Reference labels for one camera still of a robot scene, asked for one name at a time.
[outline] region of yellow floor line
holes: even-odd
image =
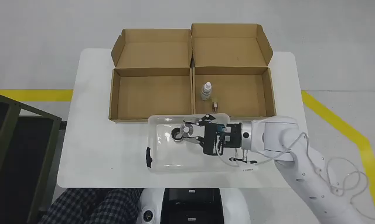
[[[73,90],[0,90],[0,95],[17,101],[71,101]]]
[[[73,90],[0,90],[0,94],[17,101],[71,101]],[[375,157],[370,141],[307,92],[302,91],[302,99],[307,107],[358,146],[375,203]]]
[[[318,102],[309,93],[302,91],[302,99],[304,104],[313,112],[322,117],[325,121],[327,121],[330,125],[332,125],[335,129],[358,146],[364,171],[369,177],[370,192],[373,197],[373,202],[375,203],[375,157],[370,145],[370,141],[351,125],[343,121],[334,112]]]

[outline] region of box flap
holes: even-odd
[[[196,67],[265,67],[272,49],[258,24],[192,25]]]
[[[190,67],[190,29],[124,29],[111,55],[117,68]]]

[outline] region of clear plastic tray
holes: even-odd
[[[227,114],[212,114],[214,123],[227,124]],[[231,171],[233,168],[222,163],[217,156],[205,155],[199,144],[182,140],[175,142],[171,131],[183,121],[196,121],[204,115],[151,116],[148,119],[148,147],[152,158],[152,172],[213,172]],[[223,157],[230,158],[234,150],[226,148]]]

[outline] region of small plastic bottle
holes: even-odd
[[[202,86],[202,89],[200,91],[200,97],[202,98],[202,100],[207,100],[209,99],[211,92],[212,92],[211,82],[207,82],[206,84]]]

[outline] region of plaid shirt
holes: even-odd
[[[134,224],[142,190],[69,188],[51,205],[39,223]]]

